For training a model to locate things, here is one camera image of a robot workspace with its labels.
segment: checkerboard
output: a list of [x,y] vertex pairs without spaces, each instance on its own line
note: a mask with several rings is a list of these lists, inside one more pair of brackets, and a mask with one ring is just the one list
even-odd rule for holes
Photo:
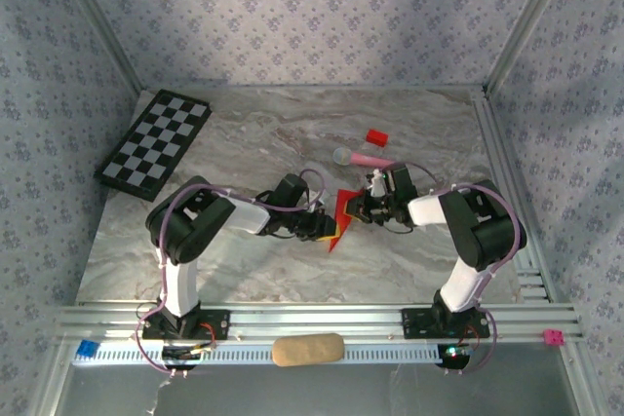
[[96,177],[109,187],[153,202],[210,115],[207,102],[161,90]]

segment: patterned wallpaper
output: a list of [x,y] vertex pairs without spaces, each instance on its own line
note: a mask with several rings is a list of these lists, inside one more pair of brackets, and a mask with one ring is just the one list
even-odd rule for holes
[[496,111],[550,270],[582,312],[613,414],[624,414],[624,3],[552,0]]
[[101,215],[95,165],[133,98],[74,0],[0,0],[0,414],[26,411],[49,307],[73,302]]
[[146,86],[482,83],[526,0],[98,0]]

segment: sponge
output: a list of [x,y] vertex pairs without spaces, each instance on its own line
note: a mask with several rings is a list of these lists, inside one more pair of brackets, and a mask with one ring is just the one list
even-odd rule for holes
[[344,357],[344,340],[336,333],[288,336],[273,343],[272,355],[280,367],[336,362]]

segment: microphone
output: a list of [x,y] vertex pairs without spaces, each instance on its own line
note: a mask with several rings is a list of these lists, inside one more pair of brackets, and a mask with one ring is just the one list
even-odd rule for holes
[[355,153],[348,148],[336,148],[333,152],[333,161],[341,166],[358,165],[369,168],[385,168],[394,163],[391,160]]

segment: purple cable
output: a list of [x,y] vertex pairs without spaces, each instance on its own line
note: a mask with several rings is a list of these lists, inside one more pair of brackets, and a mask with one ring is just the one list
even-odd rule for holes
[[167,294],[168,294],[168,290],[167,290],[167,275],[165,272],[165,268],[167,268],[167,254],[165,253],[165,234],[167,233],[167,226],[169,225],[169,221],[172,217],[172,214],[174,213],[174,210],[176,209],[176,207],[179,205],[180,200],[182,200],[182,198],[184,198],[189,192],[195,191],[195,190],[201,190],[201,189],[207,189],[210,190],[212,192],[217,192],[217,194],[223,195],[223,196],[227,196],[227,197],[231,197],[232,199],[236,199],[236,200],[240,200],[243,202],[249,202],[251,204],[254,205],[258,205],[260,207],[263,208],[267,208],[267,209],[273,209],[275,211],[287,211],[287,212],[294,212],[294,211],[305,211],[311,207],[314,207],[314,205],[321,199],[321,196],[323,195],[323,192],[325,192],[325,180],[323,178],[323,175],[318,172],[317,170],[313,170],[313,169],[305,169],[302,172],[299,173],[299,177],[301,177],[302,175],[304,175],[307,172],[314,172],[315,174],[317,174],[319,176],[319,178],[321,179],[321,189],[318,193],[318,195],[309,203],[303,205],[302,207],[293,207],[293,208],[284,208],[284,207],[274,207],[272,205],[267,205],[265,203],[262,202],[258,202],[255,199],[249,198],[249,197],[244,197],[242,195],[238,195],[238,194],[232,194],[230,193],[230,191],[228,189],[224,189],[223,187],[219,187],[216,185],[211,185],[211,184],[193,184],[193,185],[189,185],[188,187],[185,187],[179,194],[177,194],[177,196],[175,196],[175,198],[172,200],[172,202],[170,203],[170,205],[167,207],[167,210],[165,211],[165,216],[163,217],[163,223],[161,224],[160,227],[160,233],[158,235],[158,247],[160,249],[160,263],[158,265],[158,267],[161,270],[161,283],[162,283],[162,292],[163,292],[163,300],[160,302],[160,304],[158,305],[158,307],[156,307],[155,309],[151,309],[150,311],[147,311],[147,313],[145,313],[136,323],[136,328],[135,328],[135,340],[136,340],[136,346],[138,347],[139,352],[141,353],[141,355],[147,360],[147,362],[149,363],[149,365],[151,365],[154,369],[166,373],[166,374],[171,374],[172,372],[167,369],[166,367],[163,367],[161,365],[158,365],[152,358],[150,358],[147,353],[145,352],[145,350],[143,349],[142,345],[140,344],[140,338],[138,337],[138,330],[140,329],[140,326],[142,323],[144,323],[147,319],[149,319],[151,316],[158,314],[160,311],[162,311],[163,309],[165,309],[165,304],[167,302]]
[[[477,291],[475,292],[475,297],[479,298],[481,296],[481,293],[489,284],[489,281],[493,278],[494,273],[496,273],[496,271],[500,267],[502,267],[505,263],[511,260],[514,257],[514,255],[516,255],[518,250],[520,249],[520,239],[521,239],[520,221],[518,221],[518,215],[516,215],[516,212],[514,211],[512,206],[493,190],[488,189],[487,187],[483,187],[481,185],[474,185],[474,184],[459,184],[456,186],[456,188],[476,190],[476,191],[479,191],[486,195],[491,196],[493,199],[499,202],[503,208],[505,208],[505,211],[507,211],[507,214],[509,215],[509,218],[511,219],[511,224],[514,227],[514,242],[512,243],[511,248],[509,249],[509,252],[507,252],[507,255],[505,255],[501,260],[493,264],[493,266],[489,270],[489,277],[486,280],[483,280],[482,283],[477,288]],[[444,195],[448,192],[450,192],[450,190],[438,192],[435,195]],[[481,361],[477,365],[475,365],[474,367],[468,368],[468,370],[459,370],[456,372],[458,374],[467,374],[467,373],[475,372],[483,368],[491,359],[492,355],[494,354],[494,350],[496,349],[498,330],[496,328],[496,321],[494,320],[494,316],[488,309],[485,309],[479,306],[479,304],[475,306],[475,309],[477,309],[481,313],[486,314],[487,320],[491,324],[491,328],[492,328],[491,346],[489,347],[489,350],[487,351],[486,356],[483,359],[481,359]]]

